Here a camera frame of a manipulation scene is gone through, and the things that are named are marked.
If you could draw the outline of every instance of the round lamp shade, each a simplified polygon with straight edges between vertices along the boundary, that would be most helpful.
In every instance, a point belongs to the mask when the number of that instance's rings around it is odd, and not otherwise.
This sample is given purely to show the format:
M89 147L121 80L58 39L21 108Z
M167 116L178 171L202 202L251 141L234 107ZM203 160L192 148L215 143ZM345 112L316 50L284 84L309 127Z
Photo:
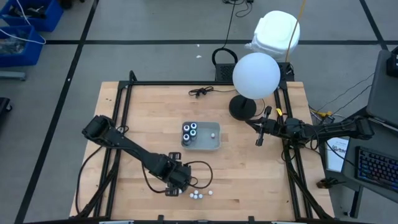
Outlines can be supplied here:
M235 65L232 79L239 94L253 100L261 99L278 87L280 70L271 56L251 53Z

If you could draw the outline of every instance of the blue storage box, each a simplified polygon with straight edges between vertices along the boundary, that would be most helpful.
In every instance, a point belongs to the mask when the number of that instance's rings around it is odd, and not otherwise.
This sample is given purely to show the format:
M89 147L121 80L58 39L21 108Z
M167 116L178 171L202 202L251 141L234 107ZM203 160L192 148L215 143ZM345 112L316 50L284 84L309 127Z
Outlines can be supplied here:
M32 26L0 27L4 32L14 35L26 33L29 40L43 42L43 38L35 31ZM12 38L0 32L0 39ZM19 54L0 54L0 67L35 65L39 59L43 45L33 42L25 42L23 51Z
M45 6L45 19L28 17L28 21L37 31L52 32L60 20L63 9L59 5L57 0L19 0L22 7L24 6ZM8 13L11 6L20 7L16 0L8 0L6 5L0 11L0 18L4 19L10 26L23 26L28 25L23 17L9 16Z

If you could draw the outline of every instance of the yellow clip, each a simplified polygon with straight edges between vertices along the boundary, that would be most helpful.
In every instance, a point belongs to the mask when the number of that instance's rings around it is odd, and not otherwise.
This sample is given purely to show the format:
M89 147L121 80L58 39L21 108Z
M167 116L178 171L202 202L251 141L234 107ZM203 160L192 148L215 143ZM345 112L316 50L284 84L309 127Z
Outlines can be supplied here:
M276 108L276 112L278 112L279 116L282 116L282 115L283 115L282 110L279 109L279 108Z

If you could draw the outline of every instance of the wooden tabletop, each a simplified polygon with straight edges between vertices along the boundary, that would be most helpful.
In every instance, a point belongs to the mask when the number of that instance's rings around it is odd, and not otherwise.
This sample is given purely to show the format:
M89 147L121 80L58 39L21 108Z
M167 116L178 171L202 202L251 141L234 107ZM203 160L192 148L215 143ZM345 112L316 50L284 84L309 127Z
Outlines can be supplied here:
M101 86L95 114L111 117L116 98L117 82L104 82ZM214 172L211 185L204 190L201 200L194 200L188 188L179 197L166 197L153 193L144 182L141 163L122 152L112 219L155 220L164 215L166 220L294 220L286 166L280 158L282 141L264 135L261 147L255 146L257 134L246 123L235 120L228 104L235 91L211 92L196 99L188 91L201 86L133 86L129 107L126 136L150 152L168 154L181 152L182 162L206 161ZM231 90L234 86L214 86L216 90ZM303 83L288 83L290 104L295 118L311 123ZM274 96L264 98L272 106L270 118L276 119ZM118 121L124 105L119 110ZM257 100L257 112L263 109ZM221 126L221 147L215 152L185 151L180 144L181 125L184 121L214 121ZM89 142L85 158L97 145ZM86 205L98 188L105 150L99 152L86 165L80 182L80 209ZM329 191L315 185L324 178L322 162L317 153L301 149L303 167L309 191L331 216L334 216ZM192 165L192 175L205 185L210 178L208 168ZM148 175L150 184L159 190L165 184ZM300 212L305 217L302 194L297 188ZM72 206L71 215L75 215Z

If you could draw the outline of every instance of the concrete floor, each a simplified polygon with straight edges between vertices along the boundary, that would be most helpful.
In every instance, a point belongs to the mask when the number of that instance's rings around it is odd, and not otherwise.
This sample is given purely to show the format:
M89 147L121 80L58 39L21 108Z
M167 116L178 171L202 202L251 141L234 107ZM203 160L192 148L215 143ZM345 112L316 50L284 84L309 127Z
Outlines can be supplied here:
M198 41L191 44L160 41L156 45L138 41L128 45L86 44L76 69L72 66L70 70L79 49L78 42L57 40L85 37L82 33L93 1L86 0L84 4L75 1L73 9L64 12L56 30L42 34L53 42L44 46L36 66L2 69L25 71L28 77L25 82L0 80L0 96L8 97L14 103L14 110L0 133L0 223L15 220L64 84L70 84L70 88L53 138L50 138L49 153L25 222L68 217L86 146L86 139L80 132L92 118L101 82L125 80L130 70L135 71L139 80L214 80L211 53L221 44L200 44L200 40L220 40L222 43L231 5L223 4L221 0L100 0L87 40ZM368 0L366 3L382 38L387 44L397 44L394 15L398 2ZM252 13L233 19L229 38L250 40L261 16L273 10L297 15L300 4L300 1L257 0ZM303 42L291 56L296 80L304 82L308 102L313 108L321 107L374 71L381 50L381 45L377 44L380 39L377 39L359 0L308 0L300 26L300 40L330 40L322 42L326 45ZM228 47L239 58L250 52L243 44ZM388 45L388 48L392 50L394 46ZM221 54L219 61L232 62L227 55ZM325 110L337 110L370 83L371 79L360 84ZM339 114L347 116L362 108L367 103L368 94L365 92ZM364 191L359 218L350 219L343 212L349 210L353 192L339 186L330 193L338 218L371 223L391 223L398 219L396 203L368 190Z

